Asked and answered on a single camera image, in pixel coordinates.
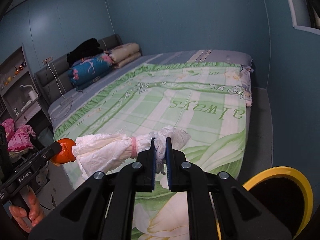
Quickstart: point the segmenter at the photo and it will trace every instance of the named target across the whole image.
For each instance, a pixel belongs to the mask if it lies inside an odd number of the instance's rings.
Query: gray floor
[[[272,121],[266,89],[252,88],[248,142],[238,181],[245,183],[272,167]]]
[[[73,189],[61,166],[57,167],[49,162],[48,169],[48,178],[50,181],[38,193],[37,197],[45,207],[55,208],[72,193]],[[48,214],[50,210],[44,209],[44,213]]]

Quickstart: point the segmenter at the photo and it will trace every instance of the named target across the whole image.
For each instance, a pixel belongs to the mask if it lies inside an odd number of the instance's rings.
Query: electrical outlet
[[[46,59],[44,59],[43,61],[42,61],[42,64],[43,65],[47,65],[47,62],[49,63],[50,61],[52,61],[53,60],[53,57],[48,57],[48,58],[46,58]]]

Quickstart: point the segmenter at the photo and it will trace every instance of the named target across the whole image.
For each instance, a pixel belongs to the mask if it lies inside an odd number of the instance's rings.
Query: finger
[[[26,231],[27,233],[30,233],[31,228],[27,225],[27,223],[21,217],[17,217],[17,216],[12,216],[12,217],[16,220],[16,222],[24,231]]]
[[[30,212],[29,212],[29,218],[31,221],[35,220],[40,214],[41,212],[43,212],[43,210],[41,209],[40,207],[40,203],[39,201],[37,200],[36,201],[36,204],[33,205],[30,209]]]
[[[37,205],[38,199],[36,197],[36,194],[34,193],[33,189],[29,187],[29,196],[28,196],[29,203],[31,206]]]
[[[9,210],[12,216],[21,217],[21,218],[24,218],[27,216],[27,212],[21,207],[11,205],[9,207]]]
[[[40,213],[40,215],[39,215],[35,220],[33,220],[33,222],[31,223],[32,226],[35,227],[37,224],[40,223],[40,221],[41,221],[42,219],[44,219],[44,217],[45,217],[45,214],[44,214],[44,212],[42,211],[42,212]]]

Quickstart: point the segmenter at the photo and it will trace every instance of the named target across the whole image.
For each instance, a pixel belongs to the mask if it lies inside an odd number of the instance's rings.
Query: pink cloth
[[[8,151],[19,152],[24,149],[33,149],[29,135],[36,137],[32,127],[28,124],[20,126],[8,142]]]
[[[12,118],[8,118],[4,120],[1,125],[5,128],[5,135],[7,137],[7,142],[9,142],[14,135],[14,120]]]
[[[132,141],[132,149],[131,149],[131,158],[132,159],[136,159],[138,156],[138,152],[137,152],[137,139],[135,137],[131,137],[131,141]]]

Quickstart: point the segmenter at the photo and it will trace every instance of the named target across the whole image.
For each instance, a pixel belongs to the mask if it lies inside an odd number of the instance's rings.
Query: gray upholstered headboard
[[[100,44],[100,48],[103,50],[112,49],[122,45],[121,38],[118,34],[103,38],[98,40],[98,42]],[[58,82],[63,94],[74,88],[68,77],[69,65],[67,62],[67,55],[63,55],[62,57],[50,62],[50,68],[54,72],[55,76],[59,77]],[[61,97],[57,81],[48,66],[36,72],[34,77],[38,90],[41,92],[49,106]]]

